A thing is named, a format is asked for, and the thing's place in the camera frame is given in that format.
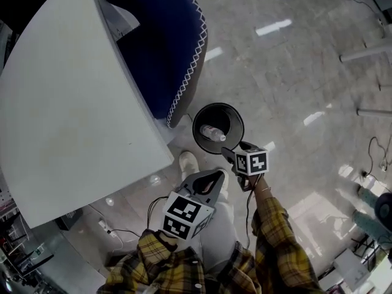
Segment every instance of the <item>shoe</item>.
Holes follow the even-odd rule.
[[[200,172],[197,159],[189,151],[183,152],[178,158],[179,168],[181,169],[181,179],[184,181],[189,175]]]

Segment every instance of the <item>white table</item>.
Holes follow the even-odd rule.
[[[97,0],[48,0],[0,76],[0,166],[30,227],[173,162]]]

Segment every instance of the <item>metal pole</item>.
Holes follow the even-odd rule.
[[[359,116],[378,116],[382,118],[392,118],[392,111],[385,110],[357,109],[356,113]]]
[[[383,39],[369,48],[346,52],[341,55],[339,59],[341,62],[346,62],[352,59],[358,59],[364,56],[370,56],[388,50],[392,50],[392,39]]]
[[[383,90],[383,89],[392,89],[392,85],[379,85],[379,90]]]

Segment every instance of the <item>chair backrest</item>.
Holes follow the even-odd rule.
[[[392,194],[384,193],[376,201],[374,207],[375,216],[392,232]]]
[[[185,114],[203,66],[207,27],[196,0],[107,0],[132,13],[140,26],[154,32],[165,45],[173,96],[167,125],[175,127]]]

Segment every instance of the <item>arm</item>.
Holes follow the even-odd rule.
[[[305,251],[297,243],[288,214],[264,178],[254,190],[257,212],[252,227],[257,234],[256,265],[262,289],[268,293],[279,279],[288,288],[323,293]]]
[[[170,238],[162,232],[145,230],[137,250],[117,263],[97,293],[135,293],[144,286],[148,287],[157,276],[157,266],[166,261],[177,248],[176,242],[176,238]]]

